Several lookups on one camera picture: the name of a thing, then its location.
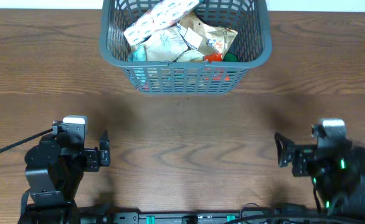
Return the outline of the Kleenex tissue multipack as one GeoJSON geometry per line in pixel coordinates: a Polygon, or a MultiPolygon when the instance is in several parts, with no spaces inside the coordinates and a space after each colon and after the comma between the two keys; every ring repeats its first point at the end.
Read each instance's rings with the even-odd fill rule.
{"type": "Polygon", "coordinates": [[[138,45],[156,31],[171,27],[203,2],[204,0],[160,1],[126,28],[123,34],[131,46],[138,45]]]}

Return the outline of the gold foil snack bag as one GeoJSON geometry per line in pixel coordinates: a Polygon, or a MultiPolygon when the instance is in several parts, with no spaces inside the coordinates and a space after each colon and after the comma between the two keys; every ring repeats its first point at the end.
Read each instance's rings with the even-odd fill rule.
{"type": "Polygon", "coordinates": [[[188,46],[178,62],[222,61],[238,32],[225,27],[214,27],[202,22],[190,12],[176,23],[188,46]]]}

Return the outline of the mint green wipes packet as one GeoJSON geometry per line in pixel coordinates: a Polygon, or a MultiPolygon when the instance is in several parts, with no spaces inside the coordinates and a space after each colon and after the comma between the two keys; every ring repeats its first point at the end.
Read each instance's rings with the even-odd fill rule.
{"type": "Polygon", "coordinates": [[[128,54],[128,61],[129,62],[145,62],[147,61],[146,58],[146,50],[144,45],[139,45],[136,50],[132,50],[128,54]]]}

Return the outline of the green lidded seasoning jar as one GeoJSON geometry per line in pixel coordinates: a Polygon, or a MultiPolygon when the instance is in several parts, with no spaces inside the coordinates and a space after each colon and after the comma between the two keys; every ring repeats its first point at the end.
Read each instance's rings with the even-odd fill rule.
{"type": "Polygon", "coordinates": [[[223,58],[224,62],[239,62],[239,59],[231,53],[227,53],[224,58],[223,58]]]}

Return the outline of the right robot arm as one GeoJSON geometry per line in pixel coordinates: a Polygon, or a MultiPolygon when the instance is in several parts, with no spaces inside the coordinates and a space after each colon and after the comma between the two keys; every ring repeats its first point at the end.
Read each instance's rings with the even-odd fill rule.
{"type": "Polygon", "coordinates": [[[274,135],[278,166],[292,165],[294,177],[310,177],[329,215],[365,219],[365,148],[345,136],[317,136],[316,144],[299,145],[274,135]]]}

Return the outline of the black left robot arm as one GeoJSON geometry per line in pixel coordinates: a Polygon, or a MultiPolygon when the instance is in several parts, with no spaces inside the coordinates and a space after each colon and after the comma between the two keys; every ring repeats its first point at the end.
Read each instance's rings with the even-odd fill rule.
{"type": "Polygon", "coordinates": [[[45,135],[25,156],[29,189],[21,198],[19,223],[112,223],[107,206],[79,208],[75,196],[85,172],[110,165],[110,142],[106,131],[99,145],[84,146],[79,131],[56,131],[45,135]]]}

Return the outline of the beige paper pouch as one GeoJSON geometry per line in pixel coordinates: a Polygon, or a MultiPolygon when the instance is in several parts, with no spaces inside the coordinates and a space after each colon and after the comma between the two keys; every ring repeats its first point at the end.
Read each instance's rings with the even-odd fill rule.
{"type": "Polygon", "coordinates": [[[144,45],[147,61],[172,62],[188,49],[176,26],[156,31],[148,40],[132,47],[131,51],[139,45],[144,45]]]}

